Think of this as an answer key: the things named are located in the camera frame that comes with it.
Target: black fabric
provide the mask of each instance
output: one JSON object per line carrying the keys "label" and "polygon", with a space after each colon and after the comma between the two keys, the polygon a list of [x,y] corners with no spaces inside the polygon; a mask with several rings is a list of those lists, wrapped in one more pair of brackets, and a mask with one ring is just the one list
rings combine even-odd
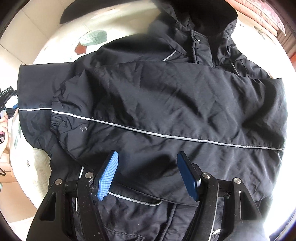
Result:
{"label": "black fabric", "polygon": [[10,119],[11,117],[14,117],[15,116],[15,110],[16,109],[13,109],[13,108],[7,108],[6,109],[6,113],[8,115],[8,119]]}
{"label": "black fabric", "polygon": [[59,23],[72,21],[95,10],[133,1],[135,0],[76,0],[66,7]]}
{"label": "black fabric", "polygon": [[178,171],[179,151],[218,179],[241,178],[261,204],[284,150],[282,80],[238,51],[235,10],[224,0],[156,4],[147,34],[19,72],[21,128],[51,157],[50,185],[119,153],[113,195],[98,203],[112,240],[182,239],[198,202]]}

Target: reflective piping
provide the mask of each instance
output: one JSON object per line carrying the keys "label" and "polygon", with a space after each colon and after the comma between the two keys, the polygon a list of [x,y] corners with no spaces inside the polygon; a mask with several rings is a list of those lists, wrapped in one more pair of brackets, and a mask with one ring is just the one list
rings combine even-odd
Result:
{"label": "reflective piping", "polygon": [[155,133],[155,132],[130,128],[130,127],[127,127],[127,126],[122,126],[122,125],[118,125],[118,124],[115,124],[115,123],[106,122],[106,121],[102,121],[102,120],[95,120],[95,119],[91,119],[91,118],[86,118],[86,117],[83,117],[83,116],[78,116],[78,115],[74,115],[74,114],[67,113],[67,112],[60,112],[60,111],[52,110],[52,113],[68,115],[68,116],[76,117],[76,118],[83,119],[83,120],[95,121],[95,122],[99,122],[99,123],[102,123],[102,124],[123,128],[123,129],[129,130],[129,131],[135,131],[135,132],[139,132],[139,133],[144,133],[144,134],[148,134],[148,135],[152,135],[152,136],[169,138],[169,139],[178,139],[178,140],[184,140],[184,141],[211,143],[211,144],[216,144],[216,145],[221,145],[221,146],[240,147],[240,148],[248,148],[248,149],[266,149],[266,150],[277,150],[277,151],[283,151],[284,150],[284,149],[281,149],[281,148],[272,148],[272,147],[264,147],[264,146],[245,146],[245,145],[229,144],[229,143],[222,143],[222,142],[203,140],[203,139],[195,139],[195,138],[189,138],[189,137],[164,135],[164,134],[159,134],[159,133]]}
{"label": "reflective piping", "polygon": [[218,233],[220,233],[220,231],[221,231],[221,229],[213,230],[212,235],[218,234]]}
{"label": "reflective piping", "polygon": [[177,50],[175,50],[174,52],[172,52],[168,57],[166,57],[162,61],[166,61],[168,58],[172,57],[176,52],[177,52]]}
{"label": "reflective piping", "polygon": [[[83,169],[84,169],[84,166],[82,166],[82,168],[81,168],[81,171],[80,171],[80,174],[79,174],[79,178],[78,179],[81,178],[82,173],[83,173]],[[76,200],[75,200],[76,211],[77,211],[77,201],[78,201],[78,198],[76,198]]]}
{"label": "reflective piping", "polygon": [[234,70],[235,70],[236,74],[239,76],[239,73],[237,72],[237,69],[235,68],[234,64],[233,64],[233,63],[231,63],[231,65],[232,65],[232,67],[234,68]]}
{"label": "reflective piping", "polygon": [[36,108],[36,109],[20,109],[18,110],[23,110],[23,111],[33,111],[33,110],[51,110],[51,108]]}
{"label": "reflective piping", "polygon": [[131,198],[128,198],[128,197],[124,197],[124,196],[121,196],[121,195],[117,195],[117,194],[114,194],[112,192],[108,192],[110,195],[112,196],[115,196],[115,197],[118,197],[118,198],[122,198],[122,199],[125,199],[125,200],[128,200],[128,201],[132,201],[132,202],[136,202],[136,203],[140,203],[140,204],[144,204],[144,205],[147,205],[147,206],[157,206],[159,204],[161,204],[163,201],[159,201],[158,203],[156,204],[153,204],[153,203],[148,203],[148,202],[141,202],[141,201],[138,201],[138,200],[135,200],[135,199],[131,199]]}

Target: metal screw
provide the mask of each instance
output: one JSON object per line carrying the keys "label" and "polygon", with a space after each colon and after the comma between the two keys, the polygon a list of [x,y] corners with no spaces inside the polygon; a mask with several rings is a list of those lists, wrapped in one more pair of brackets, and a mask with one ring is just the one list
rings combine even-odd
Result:
{"label": "metal screw", "polygon": [[92,172],[87,172],[85,175],[84,175],[86,178],[92,178],[94,175]]}
{"label": "metal screw", "polygon": [[241,184],[241,183],[242,183],[242,181],[241,181],[238,177],[234,178],[233,181],[234,181],[236,184]]}
{"label": "metal screw", "polygon": [[60,185],[62,183],[62,179],[56,179],[54,183],[55,185]]}
{"label": "metal screw", "polygon": [[204,172],[202,174],[202,176],[205,178],[205,179],[209,179],[211,177],[211,174],[210,173],[207,173],[207,172]]}

